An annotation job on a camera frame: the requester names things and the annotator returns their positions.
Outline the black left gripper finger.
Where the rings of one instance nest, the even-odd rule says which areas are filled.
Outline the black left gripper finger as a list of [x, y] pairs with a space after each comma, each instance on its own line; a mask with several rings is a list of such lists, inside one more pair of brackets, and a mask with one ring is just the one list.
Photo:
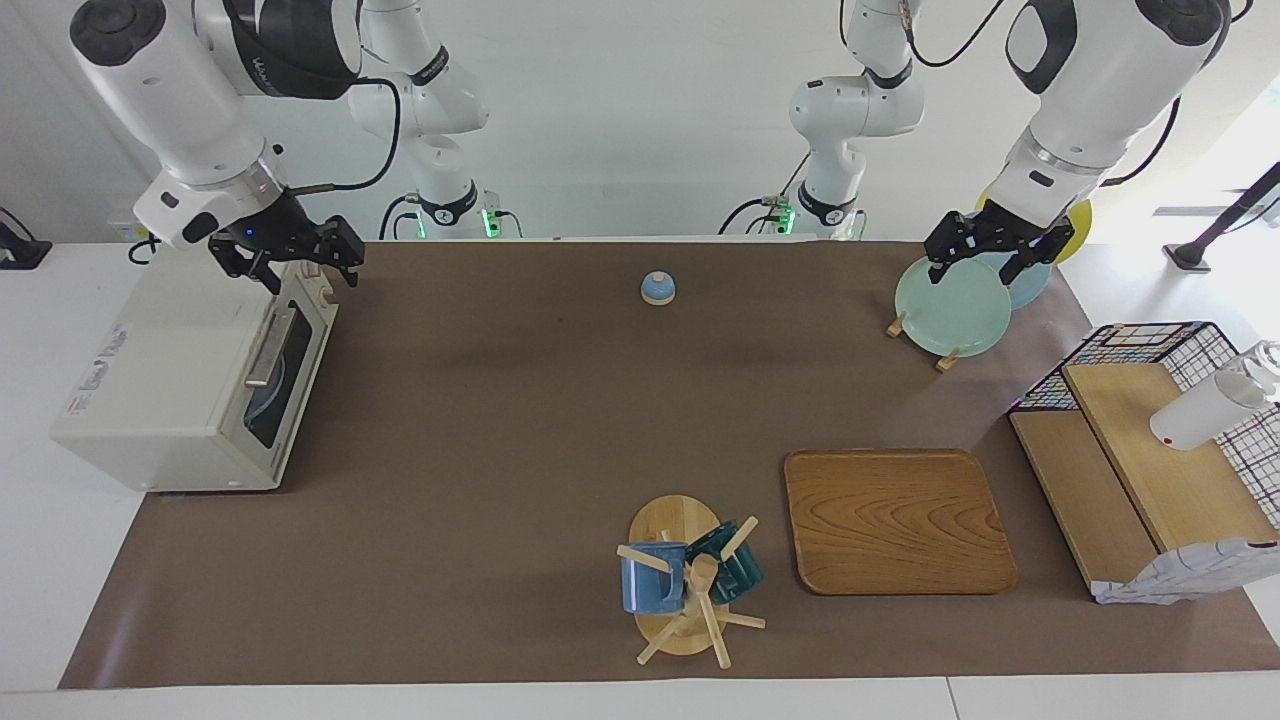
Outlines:
[[931, 264], [928, 277], [932, 284], [941, 283], [955, 263], [980, 254], [972, 218], [973, 215], [943, 215], [925, 237], [925, 256]]
[[1055, 263], [1074, 234], [1071, 222], [1055, 222], [1038, 238], [1018, 245], [1012, 256], [998, 270], [1001, 282], [1009, 287], [1025, 269]]

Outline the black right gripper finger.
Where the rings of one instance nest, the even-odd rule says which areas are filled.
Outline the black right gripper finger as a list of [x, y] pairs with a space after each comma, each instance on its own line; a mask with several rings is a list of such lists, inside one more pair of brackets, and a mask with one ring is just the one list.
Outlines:
[[262, 284], [273, 296], [280, 295], [282, 281], [270, 268], [270, 258], [264, 251], [255, 251], [252, 258], [246, 258], [239, 246], [228, 238], [210, 238], [207, 247], [228, 277], [247, 277]]
[[337, 269], [348, 287], [358, 286], [365, 242], [344, 217], [334, 215], [317, 225], [317, 263]]

